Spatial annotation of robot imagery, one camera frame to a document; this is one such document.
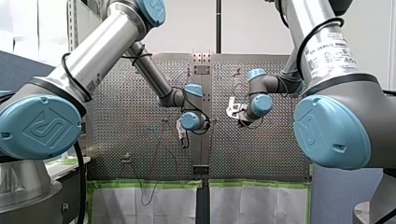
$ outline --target white fabric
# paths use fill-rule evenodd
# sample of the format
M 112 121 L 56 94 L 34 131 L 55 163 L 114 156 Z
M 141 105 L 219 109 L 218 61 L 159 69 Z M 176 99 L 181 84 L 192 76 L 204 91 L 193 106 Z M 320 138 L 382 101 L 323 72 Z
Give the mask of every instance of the white fabric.
M 144 189 L 143 203 L 152 189 Z M 195 224 L 196 189 L 155 189 L 144 206 L 141 190 L 97 189 L 92 201 L 92 224 Z
M 307 189 L 210 188 L 211 224 L 306 224 Z

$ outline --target label on robot arm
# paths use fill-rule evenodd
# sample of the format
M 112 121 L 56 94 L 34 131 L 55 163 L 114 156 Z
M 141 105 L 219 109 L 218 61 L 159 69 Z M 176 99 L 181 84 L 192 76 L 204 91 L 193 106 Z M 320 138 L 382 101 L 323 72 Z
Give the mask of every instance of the label on robot arm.
M 312 78 L 324 77 L 336 68 L 357 68 L 356 61 L 342 34 L 329 33 L 309 41 L 304 56 Z

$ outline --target metal bracket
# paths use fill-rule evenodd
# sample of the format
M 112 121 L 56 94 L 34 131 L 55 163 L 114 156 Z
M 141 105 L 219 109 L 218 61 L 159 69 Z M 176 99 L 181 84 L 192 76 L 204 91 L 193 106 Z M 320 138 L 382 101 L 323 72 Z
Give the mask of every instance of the metal bracket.
M 132 156 L 129 152 L 121 157 L 121 163 L 132 163 Z
M 230 97 L 230 101 L 228 102 L 227 116 L 232 118 L 232 119 L 240 119 L 239 118 L 239 112 L 242 109 L 246 109 L 247 107 L 248 107 L 248 105 L 236 104 L 235 103 L 235 97 L 232 96 L 232 97 Z
M 194 66 L 194 74 L 195 75 L 209 75 L 210 74 L 210 65 L 195 65 Z
M 192 171 L 195 175 L 209 175 L 208 165 L 194 165 Z

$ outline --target green tape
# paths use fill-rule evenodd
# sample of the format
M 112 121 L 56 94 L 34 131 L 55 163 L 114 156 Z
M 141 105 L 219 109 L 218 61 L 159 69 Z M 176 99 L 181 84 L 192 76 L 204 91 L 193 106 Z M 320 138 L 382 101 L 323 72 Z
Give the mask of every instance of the green tape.
M 126 189 L 141 188 L 143 189 L 199 189 L 202 187 L 201 180 L 194 181 L 156 181 L 156 180 L 138 180 L 120 179 L 120 180 L 98 180 L 89 181 L 88 185 L 94 189 Z
M 309 189 L 311 183 L 305 182 L 279 182 L 265 180 L 209 180 L 209 187 L 215 188 L 238 188 L 244 186 L 275 188 L 275 189 Z
M 130 189 L 138 188 L 140 185 L 143 189 L 199 189 L 202 187 L 202 180 L 193 181 L 156 181 L 156 180 L 138 180 L 120 179 L 120 180 L 97 180 L 88 182 L 88 206 L 87 212 L 89 224 L 92 224 L 93 194 L 97 189 Z

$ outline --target vertical metal pole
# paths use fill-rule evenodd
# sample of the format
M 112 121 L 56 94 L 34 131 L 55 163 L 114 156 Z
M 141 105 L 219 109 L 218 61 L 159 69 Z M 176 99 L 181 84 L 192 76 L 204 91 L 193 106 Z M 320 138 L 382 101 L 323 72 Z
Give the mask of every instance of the vertical metal pole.
M 216 0 L 216 53 L 221 53 L 221 0 Z

